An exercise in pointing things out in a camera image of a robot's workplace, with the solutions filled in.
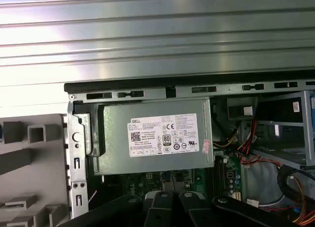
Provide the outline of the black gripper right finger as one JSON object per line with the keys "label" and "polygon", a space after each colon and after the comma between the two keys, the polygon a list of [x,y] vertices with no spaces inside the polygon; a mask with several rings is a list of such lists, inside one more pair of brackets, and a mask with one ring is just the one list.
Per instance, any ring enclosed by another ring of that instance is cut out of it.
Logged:
{"label": "black gripper right finger", "polygon": [[297,223],[263,211],[229,196],[210,202],[194,192],[179,195],[184,211],[194,227],[297,227]]}

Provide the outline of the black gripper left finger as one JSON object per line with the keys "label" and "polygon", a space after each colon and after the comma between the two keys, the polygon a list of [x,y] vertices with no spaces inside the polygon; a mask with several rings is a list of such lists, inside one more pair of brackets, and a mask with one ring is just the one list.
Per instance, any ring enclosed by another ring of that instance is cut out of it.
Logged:
{"label": "black gripper left finger", "polygon": [[170,227],[174,195],[158,191],[142,200],[124,195],[61,224],[62,227]]}

